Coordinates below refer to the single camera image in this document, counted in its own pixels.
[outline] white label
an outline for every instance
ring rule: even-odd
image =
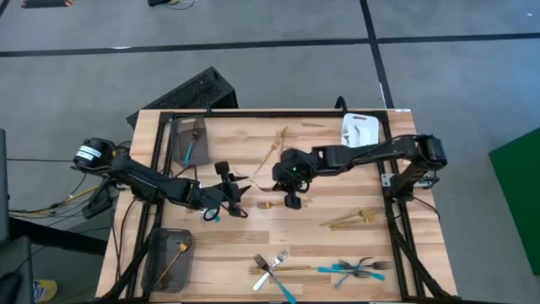
[[[79,150],[81,151],[84,151],[84,152],[87,152],[87,153],[90,153],[92,154],[93,156],[97,157],[97,158],[100,158],[101,157],[101,152],[99,152],[98,150],[96,149],[92,149],[88,146],[81,146],[80,148],[78,148]]]
[[[87,160],[93,160],[94,159],[94,156],[92,156],[92,155],[90,155],[90,154],[88,154],[86,152],[83,152],[83,151],[77,152],[76,156],[80,156],[80,157],[85,158]]]

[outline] silver fork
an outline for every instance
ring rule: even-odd
[[[284,262],[284,260],[289,256],[289,252],[287,250],[283,250],[278,254],[278,256],[274,259],[274,263],[272,266],[270,266],[270,271],[272,271],[276,266],[280,265]],[[270,277],[270,274],[268,272],[264,273],[262,277],[253,285],[253,290],[257,291],[260,290],[264,282],[268,280],[268,277]]]

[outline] green panel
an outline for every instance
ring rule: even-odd
[[[540,128],[489,153],[532,272],[540,275]]]

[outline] wooden table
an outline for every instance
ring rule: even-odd
[[[416,133],[410,111],[388,110],[387,113],[392,136]],[[131,156],[146,166],[151,162],[159,114],[157,110],[141,111],[133,135]],[[284,148],[309,152],[312,146],[340,144],[342,124],[342,118],[338,117],[237,117],[205,118],[205,121],[208,149],[213,161],[227,160],[233,172],[246,175],[250,175],[257,168],[285,126],[288,128]],[[165,138],[169,134],[168,126],[169,124],[164,131]],[[162,143],[158,170],[161,170],[164,164],[167,140]],[[271,187],[274,184],[272,166],[277,161],[278,153],[273,153],[254,177],[259,186]],[[404,161],[398,161],[398,165],[400,171],[407,166]],[[181,169],[174,162],[171,168],[174,173]],[[213,165],[199,167],[198,175],[203,187],[220,182]],[[193,178],[192,172],[184,176]],[[240,186],[250,183],[242,181]],[[415,190],[415,196],[430,204],[434,203],[429,190]],[[265,193],[252,187],[243,196],[240,204],[249,217],[231,218],[223,212],[219,223],[203,222],[198,212],[189,212],[180,206],[165,204],[162,227],[188,229],[196,237],[197,245],[189,286],[178,294],[152,293],[150,300],[284,301],[285,297],[273,282],[266,283],[258,292],[253,291],[252,286],[259,276],[249,275],[248,268],[255,265],[252,257],[257,253],[272,261],[278,252],[287,249],[290,255],[283,266],[330,266],[339,259],[354,263],[367,256],[376,257],[376,260],[392,261],[381,196],[381,179],[375,164],[357,166],[340,176],[319,177],[311,184],[310,191],[301,197],[303,203],[306,203],[301,210],[287,209],[284,206],[257,209],[256,203],[259,201],[283,202],[284,193]],[[118,198],[116,231],[120,230],[131,201],[130,192],[124,192]],[[331,230],[319,226],[325,220],[364,207],[378,210],[377,222],[349,230]],[[127,215],[121,255],[122,269],[132,259],[141,208],[142,205],[136,203]],[[456,287],[435,213],[415,202],[408,204],[408,210],[419,258],[440,285],[455,295]],[[147,232],[152,222],[151,215]],[[406,258],[404,265],[409,292],[413,294],[413,279]],[[142,294],[140,279],[143,266],[144,261],[138,272],[135,296]],[[105,294],[114,284],[115,270],[116,255],[111,233],[96,296]],[[384,282],[350,278],[339,290],[335,290],[333,284],[341,278],[340,274],[321,274],[315,269],[307,269],[283,273],[280,278],[299,301],[400,300],[395,270],[385,270],[382,273],[386,276]]]

